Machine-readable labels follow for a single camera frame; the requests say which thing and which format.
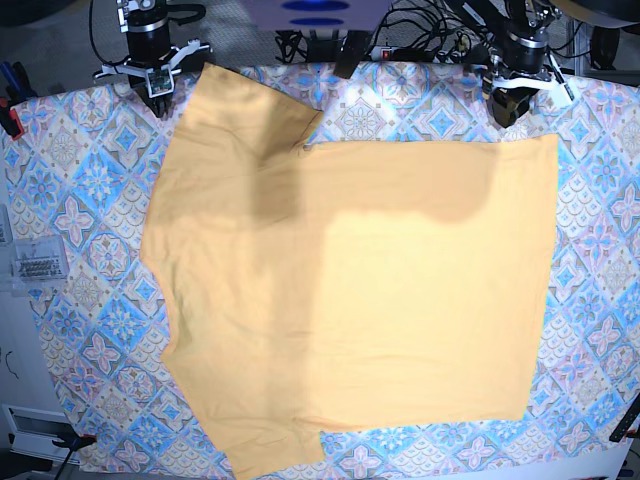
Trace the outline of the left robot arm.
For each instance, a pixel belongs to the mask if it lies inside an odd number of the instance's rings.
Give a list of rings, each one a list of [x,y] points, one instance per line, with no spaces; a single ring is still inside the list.
[[[509,128],[529,111],[533,97],[546,91],[553,105],[576,99],[548,42],[547,28],[559,11],[543,1],[507,1],[506,13],[487,14],[492,34],[482,91],[495,122]]]

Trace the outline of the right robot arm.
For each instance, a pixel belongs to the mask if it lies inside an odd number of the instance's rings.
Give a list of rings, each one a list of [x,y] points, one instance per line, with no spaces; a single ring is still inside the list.
[[[189,25],[202,20],[206,8],[195,3],[173,4],[169,1],[118,1],[117,18],[126,36],[128,54],[121,60],[99,57],[100,69],[94,80],[124,75],[130,88],[144,105],[162,119],[169,114],[176,78],[183,64],[200,63],[211,52],[211,46],[198,38],[181,47],[174,45],[170,25]]]

